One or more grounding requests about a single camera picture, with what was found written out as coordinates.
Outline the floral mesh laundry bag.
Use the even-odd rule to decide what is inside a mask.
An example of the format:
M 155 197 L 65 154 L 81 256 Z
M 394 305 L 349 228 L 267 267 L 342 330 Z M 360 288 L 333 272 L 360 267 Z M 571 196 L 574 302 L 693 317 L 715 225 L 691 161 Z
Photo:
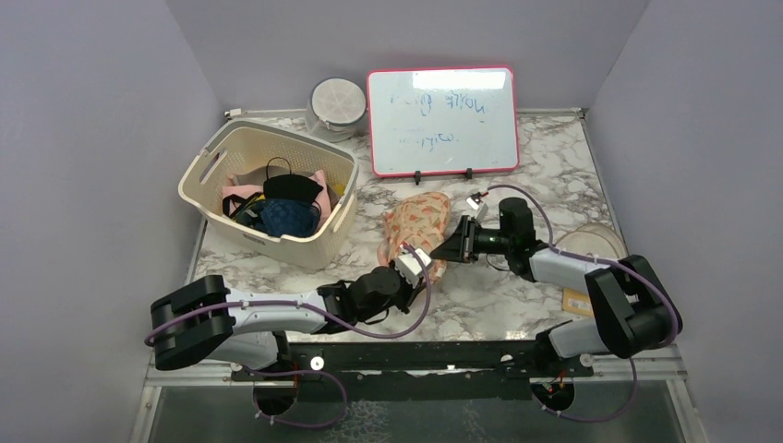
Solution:
M 402 200 L 381 216 L 382 238 L 377 249 L 380 266 L 389 266 L 402 254 L 403 244 L 420 248 L 428 255 L 445 240 L 451 215 L 451 201 L 441 192 L 425 192 Z

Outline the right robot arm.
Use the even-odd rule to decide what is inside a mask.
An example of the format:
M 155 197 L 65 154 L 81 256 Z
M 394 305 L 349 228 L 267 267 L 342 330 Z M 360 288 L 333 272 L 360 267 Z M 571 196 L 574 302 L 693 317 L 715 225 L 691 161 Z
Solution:
M 567 322 L 537 335 L 533 363 L 554 376 L 570 358 L 613 354 L 627 359 L 665 346 L 681 331 L 681 317 L 644 257 L 613 261 L 563 251 L 539 240 L 533 213 L 523 198 L 500 202 L 500 225 L 484 228 L 463 216 L 431 257 L 471 263 L 482 255 L 506 259 L 510 272 L 530 282 L 554 284 L 588 296 L 593 316 Z

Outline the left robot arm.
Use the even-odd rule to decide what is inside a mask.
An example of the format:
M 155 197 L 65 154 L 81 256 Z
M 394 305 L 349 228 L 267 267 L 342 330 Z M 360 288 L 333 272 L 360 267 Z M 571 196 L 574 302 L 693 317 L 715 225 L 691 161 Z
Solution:
M 235 292 L 223 276 L 208 275 L 151 304 L 152 330 L 144 343 L 154 351 L 160 371 L 211 359 L 255 366 L 275 379 L 289 370 L 291 356 L 277 339 L 266 340 L 264 334 L 352 331 L 382 339 L 382 334 L 359 326 L 391 308 L 408 313 L 420 294 L 429 299 L 431 292 L 424 273 L 410 276 L 388 267 L 296 294 Z

